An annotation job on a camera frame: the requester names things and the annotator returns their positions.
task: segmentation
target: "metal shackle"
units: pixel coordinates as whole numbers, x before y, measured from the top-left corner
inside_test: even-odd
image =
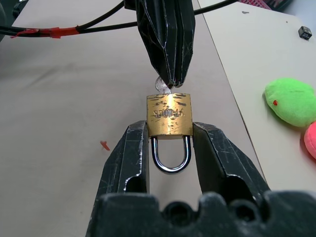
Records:
[[[154,159],[154,163],[156,167],[165,174],[178,174],[182,170],[184,170],[191,160],[191,144],[190,144],[190,136],[183,136],[183,145],[184,145],[184,157],[182,163],[174,168],[169,168],[164,166],[159,160],[158,156],[158,140],[157,137],[152,137],[152,155]]]

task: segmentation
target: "black cable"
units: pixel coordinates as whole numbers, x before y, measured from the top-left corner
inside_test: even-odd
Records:
[[[238,0],[224,0],[222,2],[213,4],[211,6],[207,6],[198,10],[194,11],[194,15],[199,15],[199,14],[203,14],[209,11],[213,11],[219,8],[222,8],[224,6],[228,6],[232,3],[237,2]],[[115,12],[117,12],[119,9],[122,8],[122,5],[124,6],[124,2],[122,1],[119,5],[117,5],[115,8],[113,8],[112,10],[110,10],[109,12],[107,12],[106,14],[98,17],[97,19],[86,23],[84,25],[78,26],[76,27],[76,30],[79,32],[79,34],[87,34],[87,33],[93,33],[93,32],[100,32],[100,31],[110,31],[110,30],[118,30],[118,29],[123,29],[123,28],[128,28],[128,27],[134,27],[137,26],[137,22],[128,22],[128,23],[123,23],[123,24],[118,24],[118,25],[110,25],[110,26],[102,26],[102,27],[95,27],[95,28],[89,28],[87,29],[86,26],[90,27],[93,26],[99,22],[101,22],[102,20],[106,19],[107,17],[113,15]],[[4,34],[4,35],[10,35],[10,36],[14,36],[16,35],[16,33],[21,32],[26,30],[27,28],[19,28],[19,27],[5,27],[5,26],[0,26],[0,34]],[[40,33],[32,33],[32,34],[21,34],[19,35],[19,37],[48,37],[49,35],[44,36],[43,34]]]
[[[238,0],[225,0],[225,1],[221,1],[219,3],[216,3],[216,4],[213,4],[212,6],[206,6],[206,7],[203,7],[201,9],[198,9],[198,10],[195,10],[194,11],[194,15],[199,15],[199,14],[203,14],[203,13],[206,13],[206,12],[209,12],[209,11],[213,11],[213,10],[217,10],[219,8],[222,8],[224,6],[228,6],[232,3],[235,3],[237,2]]]
[[[118,24],[118,25],[101,26],[101,27],[85,29],[85,30],[80,31],[79,33],[80,34],[87,34],[87,33],[100,32],[100,31],[110,31],[110,30],[123,29],[123,28],[134,27],[134,26],[137,26],[136,21]]]
[[[81,30],[85,30],[91,26],[94,26],[98,23],[100,23],[101,21],[104,21],[105,19],[109,18],[110,16],[112,16],[114,13],[118,12],[121,8],[124,7],[124,1],[121,1],[116,7],[114,7],[112,10],[108,11],[107,13],[105,13],[104,15],[98,17],[97,19],[94,19],[93,21],[90,21],[84,25],[81,26],[77,26],[76,30],[79,32]]]
[[[219,3],[213,4],[212,6],[207,6],[198,10],[194,11],[194,15],[200,15],[209,11],[217,10],[219,8],[222,8],[224,6],[228,6],[232,3],[237,2],[238,0],[225,0],[221,1]],[[93,33],[93,32],[100,32],[100,31],[109,31],[109,30],[117,30],[117,29],[123,29],[123,28],[128,28],[128,27],[134,27],[137,26],[137,22],[129,22],[129,23],[124,23],[124,24],[119,24],[119,25],[112,25],[112,26],[102,26],[102,27],[95,27],[95,28],[90,28],[86,29],[83,32],[80,32],[80,34],[86,34],[86,33]]]

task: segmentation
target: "pink plush toy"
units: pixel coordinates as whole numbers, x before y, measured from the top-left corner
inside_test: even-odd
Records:
[[[304,142],[309,153],[316,158],[316,122],[313,122],[306,130]]]

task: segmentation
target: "beige table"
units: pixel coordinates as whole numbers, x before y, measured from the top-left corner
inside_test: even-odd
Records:
[[[199,0],[201,7],[216,2]],[[305,24],[298,17],[239,2],[205,14],[205,20],[268,185],[316,191],[316,162],[302,140],[305,128],[281,121],[262,95],[282,77],[316,88],[315,36],[299,38]]]
[[[94,19],[119,0],[32,0],[21,27],[71,27]],[[121,10],[102,25],[134,21]],[[259,168],[203,16],[196,17],[187,80],[194,121],[223,129]],[[146,119],[146,96],[157,74],[137,28],[64,37],[4,38],[0,43],[0,236],[83,236],[104,162],[126,127]],[[166,165],[182,159],[182,142],[160,144]],[[167,154],[176,160],[167,160]],[[197,207],[195,158],[181,174],[150,163],[150,191],[161,208],[172,200]]]

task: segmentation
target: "padlock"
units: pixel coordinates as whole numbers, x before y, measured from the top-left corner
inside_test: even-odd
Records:
[[[147,127],[152,140],[152,154],[157,168],[167,174],[176,174],[185,169],[191,159],[190,136],[193,135],[191,98],[189,94],[158,94],[147,96]],[[183,137],[184,159],[169,168],[158,157],[158,137],[177,139]]]

